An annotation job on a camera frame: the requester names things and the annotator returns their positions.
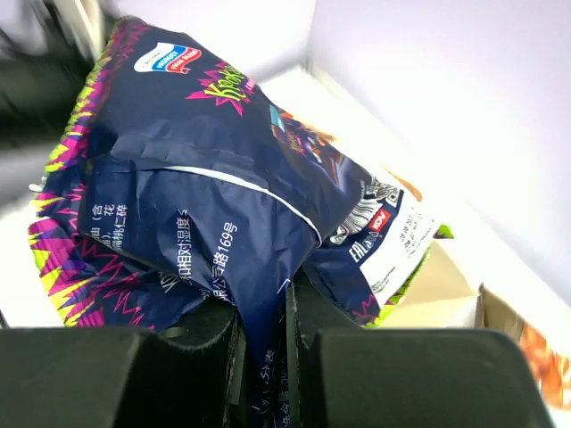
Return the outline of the dark navy snack packet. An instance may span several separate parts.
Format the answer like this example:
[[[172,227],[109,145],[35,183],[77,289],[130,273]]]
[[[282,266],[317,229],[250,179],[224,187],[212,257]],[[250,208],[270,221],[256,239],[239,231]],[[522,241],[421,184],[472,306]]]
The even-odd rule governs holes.
[[[373,327],[451,230],[190,36],[115,24],[46,164],[29,243],[66,326],[172,327],[233,306],[255,427],[288,427],[286,293],[310,280]]]

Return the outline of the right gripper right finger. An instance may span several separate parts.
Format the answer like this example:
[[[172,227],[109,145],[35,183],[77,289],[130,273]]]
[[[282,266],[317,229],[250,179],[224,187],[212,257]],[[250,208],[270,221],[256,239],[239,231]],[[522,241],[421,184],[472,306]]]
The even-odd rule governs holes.
[[[286,295],[294,427],[550,427],[516,343],[488,329],[355,325],[297,276]]]

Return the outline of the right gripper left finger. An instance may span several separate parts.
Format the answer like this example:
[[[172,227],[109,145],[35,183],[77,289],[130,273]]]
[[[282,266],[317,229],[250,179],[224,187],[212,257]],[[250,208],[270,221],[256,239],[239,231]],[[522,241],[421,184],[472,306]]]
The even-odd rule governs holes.
[[[162,333],[139,327],[1,332],[3,427],[226,427],[239,332],[205,302]]]

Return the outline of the beige paper bag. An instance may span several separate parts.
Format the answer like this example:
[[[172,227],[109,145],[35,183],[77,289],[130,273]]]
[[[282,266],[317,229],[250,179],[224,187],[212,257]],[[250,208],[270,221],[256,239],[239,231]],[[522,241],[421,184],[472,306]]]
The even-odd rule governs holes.
[[[382,328],[485,328],[518,340],[525,321],[505,301],[472,285],[449,253],[434,240],[427,258]]]

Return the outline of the brown snack packet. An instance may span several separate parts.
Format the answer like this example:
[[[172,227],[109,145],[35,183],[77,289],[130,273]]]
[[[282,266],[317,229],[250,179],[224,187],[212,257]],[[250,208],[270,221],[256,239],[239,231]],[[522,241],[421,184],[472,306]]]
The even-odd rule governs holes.
[[[570,358],[555,352],[529,324],[524,324],[518,344],[545,401],[554,408],[570,411]]]

